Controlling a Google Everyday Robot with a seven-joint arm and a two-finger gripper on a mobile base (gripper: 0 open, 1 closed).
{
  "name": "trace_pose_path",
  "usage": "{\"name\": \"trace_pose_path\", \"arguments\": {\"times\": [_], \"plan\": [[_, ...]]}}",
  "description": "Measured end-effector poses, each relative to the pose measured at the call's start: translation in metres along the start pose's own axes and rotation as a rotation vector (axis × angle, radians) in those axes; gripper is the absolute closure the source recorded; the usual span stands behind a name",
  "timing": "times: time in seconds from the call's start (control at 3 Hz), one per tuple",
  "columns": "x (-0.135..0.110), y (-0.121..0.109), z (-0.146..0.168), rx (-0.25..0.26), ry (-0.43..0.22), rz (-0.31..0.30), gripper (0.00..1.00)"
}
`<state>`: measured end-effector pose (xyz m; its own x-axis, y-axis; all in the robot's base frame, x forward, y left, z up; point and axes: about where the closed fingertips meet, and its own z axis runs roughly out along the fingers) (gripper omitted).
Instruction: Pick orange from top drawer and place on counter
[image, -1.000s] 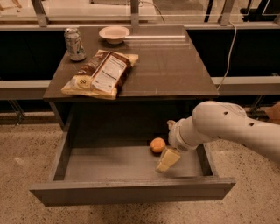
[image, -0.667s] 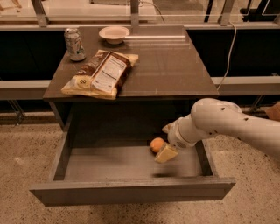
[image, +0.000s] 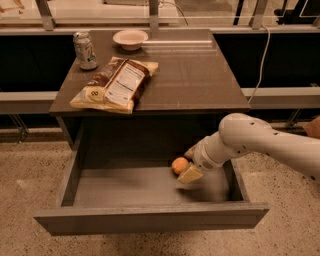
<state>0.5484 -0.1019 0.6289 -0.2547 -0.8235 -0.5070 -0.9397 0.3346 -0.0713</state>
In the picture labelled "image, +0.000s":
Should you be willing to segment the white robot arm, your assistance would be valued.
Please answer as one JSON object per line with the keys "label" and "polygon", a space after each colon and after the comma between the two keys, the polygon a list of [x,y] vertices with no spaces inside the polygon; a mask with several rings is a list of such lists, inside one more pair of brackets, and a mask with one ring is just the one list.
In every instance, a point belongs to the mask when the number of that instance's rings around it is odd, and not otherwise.
{"label": "white robot arm", "polygon": [[319,139],[277,131],[242,113],[225,116],[217,132],[189,148],[171,168],[181,183],[188,184],[249,152],[265,154],[320,183]]}

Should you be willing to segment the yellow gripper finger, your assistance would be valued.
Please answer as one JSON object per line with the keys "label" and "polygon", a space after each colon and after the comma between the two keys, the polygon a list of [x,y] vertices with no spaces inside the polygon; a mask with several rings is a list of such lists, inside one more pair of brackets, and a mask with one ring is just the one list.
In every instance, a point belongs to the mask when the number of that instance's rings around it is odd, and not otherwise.
{"label": "yellow gripper finger", "polygon": [[195,152],[196,146],[192,146],[191,148],[189,148],[185,153],[184,156],[187,159],[192,159],[194,156],[194,152]]}
{"label": "yellow gripper finger", "polygon": [[188,163],[182,173],[178,176],[178,181],[189,184],[203,177],[202,171],[193,163]]}

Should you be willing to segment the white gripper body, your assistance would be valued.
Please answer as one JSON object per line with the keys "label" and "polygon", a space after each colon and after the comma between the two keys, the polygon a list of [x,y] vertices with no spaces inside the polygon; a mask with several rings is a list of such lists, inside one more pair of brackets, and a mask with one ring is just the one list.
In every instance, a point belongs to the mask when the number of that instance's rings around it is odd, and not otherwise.
{"label": "white gripper body", "polygon": [[193,162],[205,171],[220,168],[230,160],[234,150],[225,145],[218,132],[206,136],[195,145],[192,156]]}

